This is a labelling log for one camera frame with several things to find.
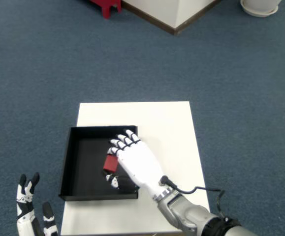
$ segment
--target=black cable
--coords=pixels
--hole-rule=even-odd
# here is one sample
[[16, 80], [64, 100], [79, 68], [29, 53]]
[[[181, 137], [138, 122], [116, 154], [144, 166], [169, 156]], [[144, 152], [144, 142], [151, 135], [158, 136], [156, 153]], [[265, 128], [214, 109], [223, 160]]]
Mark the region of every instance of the black cable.
[[206, 190], [206, 191], [212, 191], [212, 192], [220, 192], [218, 197], [217, 197], [217, 209], [218, 209], [218, 212], [219, 212], [219, 215], [222, 217], [222, 218], [225, 218], [225, 214], [221, 211], [221, 207], [220, 207], [220, 199], [221, 197], [224, 195], [225, 191], [222, 190], [222, 189], [218, 189], [218, 188], [204, 188], [204, 187], [198, 187], [196, 186], [193, 190], [191, 191], [184, 191], [182, 189], [179, 189], [177, 187], [176, 184], [174, 184], [167, 176], [162, 176], [160, 182], [162, 184], [166, 184], [168, 186], [170, 186], [171, 188], [179, 191], [180, 193], [184, 193], [184, 194], [192, 194], [194, 193], [197, 189], [202, 189], [202, 190]]

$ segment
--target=white wall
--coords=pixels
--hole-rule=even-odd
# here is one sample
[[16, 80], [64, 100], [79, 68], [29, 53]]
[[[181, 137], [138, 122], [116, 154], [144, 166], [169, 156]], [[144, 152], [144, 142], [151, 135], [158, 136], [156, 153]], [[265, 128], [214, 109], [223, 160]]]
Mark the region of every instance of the white wall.
[[176, 28], [214, 0], [124, 0], [154, 18]]
[[176, 27], [213, 1], [214, 0], [179, 0], [179, 8], [175, 23]]
[[175, 28], [180, 0], [125, 0], [132, 6]]

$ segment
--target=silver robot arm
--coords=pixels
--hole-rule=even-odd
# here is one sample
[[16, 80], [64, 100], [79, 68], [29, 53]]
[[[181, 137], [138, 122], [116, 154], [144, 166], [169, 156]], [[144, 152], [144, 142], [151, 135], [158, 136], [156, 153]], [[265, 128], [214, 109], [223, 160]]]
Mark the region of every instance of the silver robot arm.
[[238, 221], [228, 217], [222, 219], [203, 206], [191, 203], [176, 190], [163, 192], [157, 202], [167, 221], [186, 236], [256, 236]]
[[238, 221], [211, 214], [206, 208], [188, 201], [179, 191], [159, 184], [164, 174], [156, 157], [130, 130], [110, 142], [113, 147], [107, 154], [118, 158], [137, 186], [148, 189], [167, 221], [186, 236], [256, 236], [241, 227]]

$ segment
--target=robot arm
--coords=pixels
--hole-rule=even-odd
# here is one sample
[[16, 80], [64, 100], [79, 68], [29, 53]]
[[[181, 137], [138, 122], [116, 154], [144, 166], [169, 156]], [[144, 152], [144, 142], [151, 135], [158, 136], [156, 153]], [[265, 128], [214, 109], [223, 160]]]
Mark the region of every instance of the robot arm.
[[38, 181], [39, 173], [35, 173], [27, 184], [26, 176], [21, 175], [16, 196], [19, 236], [58, 236], [55, 217], [49, 203], [46, 202], [43, 204], [43, 231], [39, 226], [38, 219], [35, 217], [32, 199]]
[[146, 187], [158, 209], [174, 227], [187, 236], [256, 236], [228, 217], [220, 218], [206, 208], [194, 205], [179, 191], [163, 185], [163, 171], [151, 150], [133, 132], [126, 130], [110, 142], [108, 150], [139, 187]]

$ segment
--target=red block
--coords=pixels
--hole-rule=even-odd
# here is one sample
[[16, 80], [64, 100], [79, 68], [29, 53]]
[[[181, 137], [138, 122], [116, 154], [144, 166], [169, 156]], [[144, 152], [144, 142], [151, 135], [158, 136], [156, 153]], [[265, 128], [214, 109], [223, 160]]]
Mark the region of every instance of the red block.
[[117, 170], [117, 166], [118, 166], [117, 157], [112, 156], [112, 155], [107, 155], [103, 170], [111, 172], [111, 173], [115, 173]]

